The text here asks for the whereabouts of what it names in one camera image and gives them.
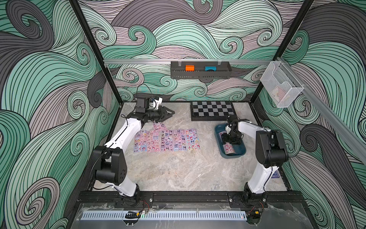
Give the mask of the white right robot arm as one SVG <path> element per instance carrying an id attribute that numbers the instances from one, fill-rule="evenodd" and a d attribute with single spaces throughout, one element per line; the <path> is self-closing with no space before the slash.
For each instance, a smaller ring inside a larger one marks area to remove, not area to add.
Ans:
<path id="1" fill-rule="evenodd" d="M 254 173 L 246 183 L 242 194 L 242 199 L 248 202 L 252 196 L 266 192 L 270 178 L 288 161 L 289 155 L 280 130 L 264 128 L 247 119 L 230 115 L 225 125 L 225 133 L 221 135 L 222 143 L 231 144 L 234 150 L 240 149 L 243 136 L 255 140 L 254 151 L 257 161 Z"/>

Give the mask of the pink sticker sheet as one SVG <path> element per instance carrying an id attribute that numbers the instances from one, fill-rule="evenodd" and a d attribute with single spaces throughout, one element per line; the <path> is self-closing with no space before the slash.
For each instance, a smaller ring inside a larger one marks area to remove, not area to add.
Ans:
<path id="1" fill-rule="evenodd" d="M 161 152 L 162 131 L 151 130 L 147 133 L 147 152 Z"/>
<path id="2" fill-rule="evenodd" d="M 157 131 L 167 130 L 164 123 L 153 123 L 153 129 Z"/>
<path id="3" fill-rule="evenodd" d="M 152 152 L 152 137 L 151 130 L 140 130 L 134 137 L 133 151 L 137 152 Z"/>
<path id="4" fill-rule="evenodd" d="M 187 151 L 186 130 L 177 129 L 173 130 L 173 150 L 174 151 Z"/>
<path id="5" fill-rule="evenodd" d="M 198 133 L 196 129 L 187 129 L 186 133 L 186 143 L 187 143 L 187 150 L 193 151 L 196 149 L 200 149 L 200 142 L 198 138 Z"/>
<path id="6" fill-rule="evenodd" d="M 160 132 L 161 136 L 161 146 L 160 151 L 173 151 L 173 131 L 172 130 L 162 130 Z"/>

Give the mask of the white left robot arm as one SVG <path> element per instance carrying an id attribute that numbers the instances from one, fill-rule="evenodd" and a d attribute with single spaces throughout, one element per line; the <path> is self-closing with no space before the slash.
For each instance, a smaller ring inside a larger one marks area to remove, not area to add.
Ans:
<path id="1" fill-rule="evenodd" d="M 127 176 L 124 152 L 146 123 L 164 122 L 174 114 L 175 111 L 161 106 L 152 110 L 136 108 L 125 116 L 125 123 L 117 134 L 109 142 L 95 147 L 92 151 L 91 178 L 113 187 L 121 196 L 135 196 L 138 185 Z"/>

